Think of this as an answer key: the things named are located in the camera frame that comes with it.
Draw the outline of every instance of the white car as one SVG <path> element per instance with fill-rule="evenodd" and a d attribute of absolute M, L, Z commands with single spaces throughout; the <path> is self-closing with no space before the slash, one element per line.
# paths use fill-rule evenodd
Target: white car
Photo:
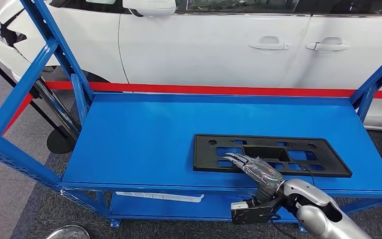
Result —
<path fill-rule="evenodd" d="M 81 68 L 98 81 L 356 89 L 382 64 L 382 0 L 177 0 L 173 11 L 146 9 L 171 1 L 46 3 Z M 21 3 L 7 2 L 0 61 L 16 79 L 43 45 Z M 382 100 L 365 125 L 382 130 Z"/>

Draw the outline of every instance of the car window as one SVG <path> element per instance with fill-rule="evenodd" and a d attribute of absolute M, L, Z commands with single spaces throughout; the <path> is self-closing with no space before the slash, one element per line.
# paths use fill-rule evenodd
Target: car window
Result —
<path fill-rule="evenodd" d="M 316 13 L 382 14 L 382 0 L 320 0 Z"/>
<path fill-rule="evenodd" d="M 87 11 L 124 13 L 121 0 L 53 0 L 49 5 Z"/>
<path fill-rule="evenodd" d="M 177 12 L 310 13 L 316 0 L 177 0 Z"/>

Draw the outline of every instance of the black plastic bracket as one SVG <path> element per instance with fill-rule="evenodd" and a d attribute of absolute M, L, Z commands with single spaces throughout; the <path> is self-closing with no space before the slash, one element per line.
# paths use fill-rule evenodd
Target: black plastic bracket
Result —
<path fill-rule="evenodd" d="M 322 138 L 196 134 L 193 170 L 242 173 L 222 158 L 227 152 L 260 157 L 283 175 L 352 176 L 348 166 Z"/>

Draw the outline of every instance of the blue shelf surface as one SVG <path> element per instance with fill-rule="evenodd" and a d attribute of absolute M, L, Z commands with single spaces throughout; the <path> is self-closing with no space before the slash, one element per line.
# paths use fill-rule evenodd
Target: blue shelf surface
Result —
<path fill-rule="evenodd" d="M 205 195 L 201 202 L 179 202 L 120 196 L 114 194 L 110 204 L 112 218 L 186 221 L 231 221 L 231 203 L 240 200 L 222 195 Z M 281 222 L 296 223 L 284 208 L 279 209 Z"/>
<path fill-rule="evenodd" d="M 344 98 L 97 94 L 61 185 L 133 192 L 256 192 L 256 183 L 245 174 L 193 171 L 195 134 L 324 138 L 353 175 L 315 177 L 318 188 L 340 196 L 348 190 L 382 194 L 382 159 Z M 311 183 L 311 177 L 298 178 Z"/>

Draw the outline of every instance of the side mirror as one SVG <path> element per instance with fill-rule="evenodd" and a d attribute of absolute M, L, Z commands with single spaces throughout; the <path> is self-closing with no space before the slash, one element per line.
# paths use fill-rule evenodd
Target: side mirror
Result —
<path fill-rule="evenodd" d="M 122 5 L 143 16 L 170 16 L 177 9 L 175 0 L 123 0 Z"/>

